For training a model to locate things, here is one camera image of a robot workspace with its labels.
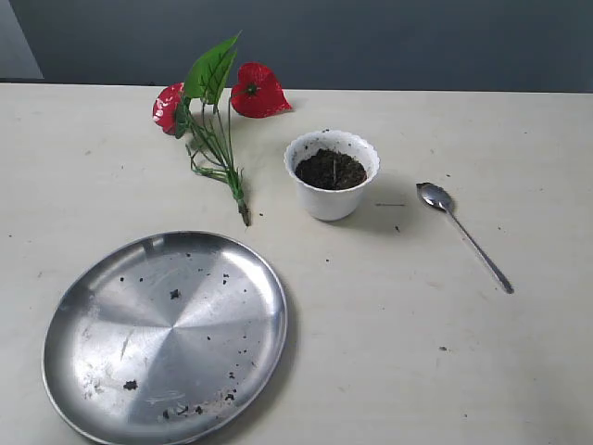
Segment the artificial red flower stem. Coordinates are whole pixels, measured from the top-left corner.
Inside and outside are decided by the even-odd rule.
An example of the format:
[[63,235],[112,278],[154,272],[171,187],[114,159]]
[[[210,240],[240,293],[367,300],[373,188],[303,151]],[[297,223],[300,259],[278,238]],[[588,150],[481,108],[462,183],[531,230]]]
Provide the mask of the artificial red flower stem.
[[235,35],[200,56],[181,83],[165,87],[152,107],[152,120],[163,133],[186,139],[191,171],[226,184],[243,224],[251,225],[242,170],[235,165],[232,113],[265,119],[292,109],[275,73],[258,62],[243,64],[221,115],[221,97],[233,68],[239,39]]

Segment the long-handled metal spoon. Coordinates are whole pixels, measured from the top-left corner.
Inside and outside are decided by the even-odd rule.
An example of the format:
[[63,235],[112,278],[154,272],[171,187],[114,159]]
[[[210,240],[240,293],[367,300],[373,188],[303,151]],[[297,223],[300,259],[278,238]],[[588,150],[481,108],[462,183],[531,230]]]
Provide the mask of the long-handled metal spoon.
[[426,206],[443,212],[447,215],[450,222],[459,230],[461,235],[467,240],[469,245],[475,251],[478,258],[497,280],[501,288],[509,295],[514,293],[514,288],[507,276],[500,270],[481,246],[473,239],[470,233],[461,224],[454,214],[455,202],[453,197],[441,186],[429,182],[416,184],[416,191],[420,201]]

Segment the white scalloped plastic pot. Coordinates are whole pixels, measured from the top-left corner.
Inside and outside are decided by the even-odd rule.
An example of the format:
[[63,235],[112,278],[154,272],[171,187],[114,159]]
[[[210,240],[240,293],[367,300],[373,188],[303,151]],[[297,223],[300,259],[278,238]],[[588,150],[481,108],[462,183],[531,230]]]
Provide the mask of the white scalloped plastic pot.
[[[349,155],[366,172],[366,179],[342,190],[326,190],[308,184],[297,177],[297,165],[314,156],[320,149]],[[365,188],[380,170],[380,158],[374,146],[362,137],[340,130],[305,133],[293,140],[284,152],[284,166],[296,186],[300,205],[313,218],[333,222],[347,217],[362,201]]]

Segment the round stainless steel plate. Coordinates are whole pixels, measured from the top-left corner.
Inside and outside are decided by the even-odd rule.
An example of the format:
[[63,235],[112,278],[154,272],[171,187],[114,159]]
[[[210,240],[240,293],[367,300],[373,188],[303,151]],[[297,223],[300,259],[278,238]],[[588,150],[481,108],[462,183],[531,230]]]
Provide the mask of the round stainless steel plate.
[[96,443],[188,444],[266,387],[287,322],[282,283],[251,248],[207,232],[151,235],[65,291],[45,335],[45,390]]

